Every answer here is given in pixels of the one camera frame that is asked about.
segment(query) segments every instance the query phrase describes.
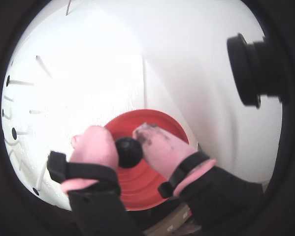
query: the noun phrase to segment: pink glove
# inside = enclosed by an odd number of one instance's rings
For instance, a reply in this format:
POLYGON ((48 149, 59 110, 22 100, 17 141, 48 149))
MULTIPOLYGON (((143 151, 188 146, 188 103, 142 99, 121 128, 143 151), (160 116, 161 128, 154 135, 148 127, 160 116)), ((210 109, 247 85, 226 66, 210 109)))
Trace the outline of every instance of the pink glove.
MULTIPOLYGON (((117 170, 119 157, 110 132, 101 126, 90 126, 83 135, 74 136, 71 140, 74 152, 70 162, 100 164, 117 170)), ((97 180, 74 178, 64 181, 61 190, 83 189, 97 180)))
MULTIPOLYGON (((194 147, 155 125, 142 124, 134 130, 133 137, 142 144, 145 161, 167 180, 184 159, 197 152, 194 147)), ((174 196, 179 196, 186 186, 209 171, 215 163, 216 160, 207 160, 195 167, 176 187, 174 196)))

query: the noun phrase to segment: black sleeve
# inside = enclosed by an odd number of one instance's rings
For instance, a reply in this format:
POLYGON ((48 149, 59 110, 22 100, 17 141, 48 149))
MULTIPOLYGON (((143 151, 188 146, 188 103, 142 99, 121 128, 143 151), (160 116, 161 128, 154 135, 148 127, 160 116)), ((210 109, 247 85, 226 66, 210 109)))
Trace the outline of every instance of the black sleeve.
POLYGON ((95 183, 68 196, 83 236, 144 236, 109 184, 95 183))
POLYGON ((213 167, 180 194, 207 235, 227 236, 234 232, 230 223, 248 219, 262 199, 261 184, 246 182, 213 167))

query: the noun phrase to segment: white curved wall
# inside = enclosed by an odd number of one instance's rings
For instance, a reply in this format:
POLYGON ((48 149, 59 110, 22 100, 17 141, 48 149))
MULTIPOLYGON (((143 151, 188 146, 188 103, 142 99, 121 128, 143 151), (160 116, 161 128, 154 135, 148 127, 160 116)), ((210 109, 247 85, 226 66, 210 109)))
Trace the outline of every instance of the white curved wall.
POLYGON ((3 88, 6 148, 30 191, 40 183, 41 199, 70 209, 59 185, 43 174, 49 151, 69 157, 72 135, 141 108, 174 117, 190 144, 199 142, 226 170, 250 181, 271 178, 281 105, 262 98, 260 110, 244 107, 227 55, 226 39, 238 32, 248 42, 262 40, 246 6, 75 0, 65 16, 66 4, 50 2, 15 49, 6 77, 29 84, 3 88), (12 127, 26 134, 14 141, 12 127))

